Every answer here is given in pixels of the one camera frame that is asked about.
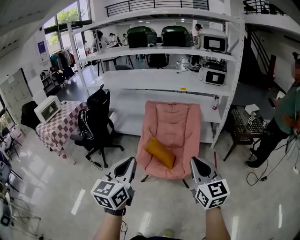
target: green shirt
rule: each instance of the green shirt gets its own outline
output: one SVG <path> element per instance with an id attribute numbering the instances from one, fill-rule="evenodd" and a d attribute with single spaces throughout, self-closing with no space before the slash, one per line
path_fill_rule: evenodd
<path id="1" fill-rule="evenodd" d="M 292 127 L 286 125 L 283 121 L 284 114 L 296 120 L 300 112 L 300 84 L 293 84 L 287 94 L 279 101 L 275 108 L 275 121 L 281 131 L 291 134 Z"/>

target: black shoe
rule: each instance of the black shoe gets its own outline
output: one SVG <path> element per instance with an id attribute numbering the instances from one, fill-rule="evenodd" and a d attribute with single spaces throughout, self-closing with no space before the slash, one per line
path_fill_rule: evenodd
<path id="1" fill-rule="evenodd" d="M 259 166 L 255 163 L 255 161 L 254 162 L 247 161 L 246 167 L 247 168 L 255 168 L 255 169 L 259 168 Z"/>
<path id="2" fill-rule="evenodd" d="M 257 160 L 257 150 L 254 150 L 253 148 L 250 148 L 250 153 L 255 158 L 255 160 Z"/>

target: man in green shirt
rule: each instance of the man in green shirt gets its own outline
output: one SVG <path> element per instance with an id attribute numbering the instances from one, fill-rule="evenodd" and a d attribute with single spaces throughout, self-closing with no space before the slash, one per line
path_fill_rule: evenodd
<path id="1" fill-rule="evenodd" d="M 287 94 L 278 101 L 274 118 L 268 124 L 260 146 L 257 150 L 250 149 L 257 160 L 247 161 L 246 166 L 249 168 L 258 168 L 281 140 L 287 138 L 294 129 L 300 130 L 300 60 L 296 60 L 292 69 L 295 82 Z"/>

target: checkered tablecloth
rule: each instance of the checkered tablecloth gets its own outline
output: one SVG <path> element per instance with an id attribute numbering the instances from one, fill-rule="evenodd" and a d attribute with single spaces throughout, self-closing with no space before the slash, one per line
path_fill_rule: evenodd
<path id="1" fill-rule="evenodd" d="M 36 133 L 44 145 L 61 155 L 63 159 L 67 158 L 63 145 L 77 128 L 78 113 L 83 108 L 84 103 L 66 101 L 48 123 L 40 123 L 36 127 Z"/>

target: white appliance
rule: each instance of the white appliance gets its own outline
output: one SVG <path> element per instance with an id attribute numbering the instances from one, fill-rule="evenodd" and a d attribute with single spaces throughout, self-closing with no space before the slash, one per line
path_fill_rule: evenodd
<path id="1" fill-rule="evenodd" d="M 226 33 L 217 29 L 202 29 L 195 43 L 196 48 L 206 51 L 211 50 L 226 53 L 228 48 L 228 38 Z"/>
<path id="2" fill-rule="evenodd" d="M 206 60 L 199 69 L 198 77 L 208 84 L 223 86 L 227 76 L 225 66 L 215 60 Z"/>
<path id="3" fill-rule="evenodd" d="M 42 123 L 47 123 L 61 110 L 60 101 L 57 96 L 47 97 L 34 112 Z"/>

